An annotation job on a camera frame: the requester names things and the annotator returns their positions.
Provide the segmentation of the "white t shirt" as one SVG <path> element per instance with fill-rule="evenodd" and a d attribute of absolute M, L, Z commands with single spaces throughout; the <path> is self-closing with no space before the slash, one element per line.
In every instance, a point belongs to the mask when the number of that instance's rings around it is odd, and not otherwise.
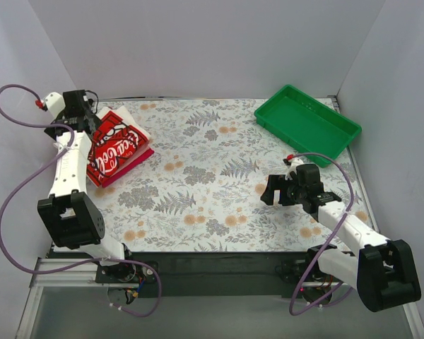
<path fill-rule="evenodd" d="M 96 187 L 101 187 L 127 162 L 150 148 L 152 137 L 124 105 L 116 109 L 104 107 L 98 116 L 102 124 L 93 135 L 87 175 Z"/>

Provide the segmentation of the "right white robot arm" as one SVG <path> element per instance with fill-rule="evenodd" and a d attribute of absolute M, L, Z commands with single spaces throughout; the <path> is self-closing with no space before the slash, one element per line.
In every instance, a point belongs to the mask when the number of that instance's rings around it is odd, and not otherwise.
<path fill-rule="evenodd" d="M 372 312 L 420 300 L 411 247 L 402 239 L 385 237 L 350 214 L 339 196 L 324 190 L 318 166 L 290 161 L 288 168 L 288 174 L 269 175 L 261 201 L 273 205 L 278 192 L 279 204 L 302 206 L 350 250 L 346 254 L 328 242 L 309 249 L 298 283 L 303 284 L 307 278 L 319 281 L 330 275 L 357 291 Z"/>

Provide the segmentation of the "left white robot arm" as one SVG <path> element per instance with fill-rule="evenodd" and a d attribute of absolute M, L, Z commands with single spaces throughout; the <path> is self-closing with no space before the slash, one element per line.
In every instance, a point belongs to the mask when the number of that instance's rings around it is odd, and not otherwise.
<path fill-rule="evenodd" d="M 45 133 L 54 139 L 59 159 L 48 197 L 37 211 L 54 245 L 98 258 L 104 273 L 127 283 L 136 274 L 130 250 L 107 235 L 102 213 L 87 195 L 86 172 L 92 136 L 101 125 L 86 90 L 53 92 L 43 100 L 54 116 Z"/>

